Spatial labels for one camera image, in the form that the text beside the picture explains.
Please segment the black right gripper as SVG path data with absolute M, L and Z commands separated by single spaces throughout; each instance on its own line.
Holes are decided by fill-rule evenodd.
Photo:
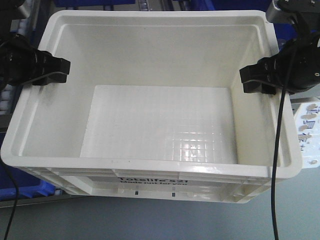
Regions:
M 320 84 L 320 33 L 294 38 L 283 46 L 277 59 L 263 57 L 256 64 L 239 70 L 243 91 L 247 94 L 275 95 L 276 68 L 283 80 L 291 69 L 287 84 L 290 94 L 303 93 Z

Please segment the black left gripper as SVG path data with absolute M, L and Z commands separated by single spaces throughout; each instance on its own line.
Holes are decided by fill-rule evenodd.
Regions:
M 34 73 L 40 77 L 33 86 L 67 82 L 71 62 L 53 56 L 48 51 L 37 50 L 21 34 L 10 34 L 0 39 L 0 85 L 19 86 L 32 82 Z

